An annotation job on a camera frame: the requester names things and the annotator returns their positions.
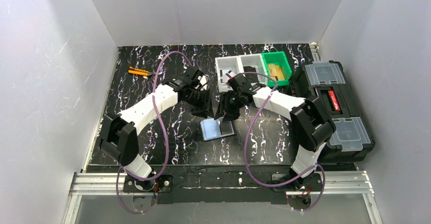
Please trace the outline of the black leather card holder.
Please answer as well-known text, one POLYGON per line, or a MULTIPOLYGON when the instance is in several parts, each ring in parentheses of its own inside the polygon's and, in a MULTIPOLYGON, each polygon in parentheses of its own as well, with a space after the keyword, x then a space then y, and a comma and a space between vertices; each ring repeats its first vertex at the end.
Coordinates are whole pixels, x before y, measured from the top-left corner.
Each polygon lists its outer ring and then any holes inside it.
POLYGON ((234 122, 224 121, 223 117, 219 119, 204 119, 199 122, 199 129, 203 141, 231 137, 237 134, 234 122))

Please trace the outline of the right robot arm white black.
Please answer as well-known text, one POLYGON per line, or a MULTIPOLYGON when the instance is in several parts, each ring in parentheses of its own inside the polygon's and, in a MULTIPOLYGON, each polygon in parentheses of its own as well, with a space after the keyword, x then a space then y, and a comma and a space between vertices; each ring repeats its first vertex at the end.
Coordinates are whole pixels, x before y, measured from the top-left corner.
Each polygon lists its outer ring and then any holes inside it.
POLYGON ((299 138, 298 152, 289 171, 291 180, 303 182, 309 178, 325 144, 336 131, 322 100, 314 95, 293 97, 262 83, 252 84, 244 74, 232 71, 223 75, 222 80, 230 90, 221 93, 215 118, 234 121, 245 106, 266 109, 287 118, 299 138))

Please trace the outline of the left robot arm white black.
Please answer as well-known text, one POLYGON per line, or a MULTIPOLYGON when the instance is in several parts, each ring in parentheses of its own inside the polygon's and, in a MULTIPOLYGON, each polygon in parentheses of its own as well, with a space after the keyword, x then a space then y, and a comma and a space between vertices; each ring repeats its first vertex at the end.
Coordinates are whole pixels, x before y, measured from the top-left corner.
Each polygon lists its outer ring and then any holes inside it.
POLYGON ((158 174, 139 154, 138 136, 155 118, 164 127, 160 113, 179 102, 193 106, 191 114, 208 118, 213 117, 211 91, 207 87, 209 77, 195 68, 185 69, 175 78, 166 79, 147 97, 117 114, 103 117, 99 138, 96 145, 112 159, 116 160, 124 171, 140 181, 155 180, 162 175, 169 159, 168 140, 165 140, 165 161, 158 174))

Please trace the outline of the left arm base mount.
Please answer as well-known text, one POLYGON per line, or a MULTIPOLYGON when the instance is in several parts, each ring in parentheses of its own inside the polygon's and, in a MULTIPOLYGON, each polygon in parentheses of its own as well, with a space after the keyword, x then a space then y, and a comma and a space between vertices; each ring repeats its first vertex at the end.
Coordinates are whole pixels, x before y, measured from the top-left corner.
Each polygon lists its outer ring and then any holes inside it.
POLYGON ((171 175, 161 175, 157 179, 143 181, 133 176, 126 174, 124 183, 121 184, 120 187, 119 182, 120 173, 117 174, 116 182, 115 182, 115 191, 116 196, 119 200, 119 203, 127 212, 132 214, 145 214, 150 211, 154 206, 158 203, 158 197, 160 193, 170 193, 172 191, 172 176, 171 175), (132 195, 132 205, 133 209, 128 208, 120 197, 120 193, 123 194, 131 194, 132 195), (141 201, 146 197, 151 197, 150 199, 150 207, 144 209, 142 205, 136 207, 135 200, 141 201))

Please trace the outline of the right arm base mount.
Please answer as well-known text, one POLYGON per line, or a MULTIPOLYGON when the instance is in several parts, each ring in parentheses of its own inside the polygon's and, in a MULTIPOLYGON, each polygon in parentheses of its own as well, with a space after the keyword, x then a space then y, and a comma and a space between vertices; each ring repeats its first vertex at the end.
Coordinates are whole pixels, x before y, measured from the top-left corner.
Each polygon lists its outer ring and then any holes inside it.
POLYGON ((326 177, 312 173, 305 180, 299 178, 284 186, 272 187, 276 193, 287 192, 287 203, 291 210, 304 213, 315 207, 321 200, 326 185, 326 177))

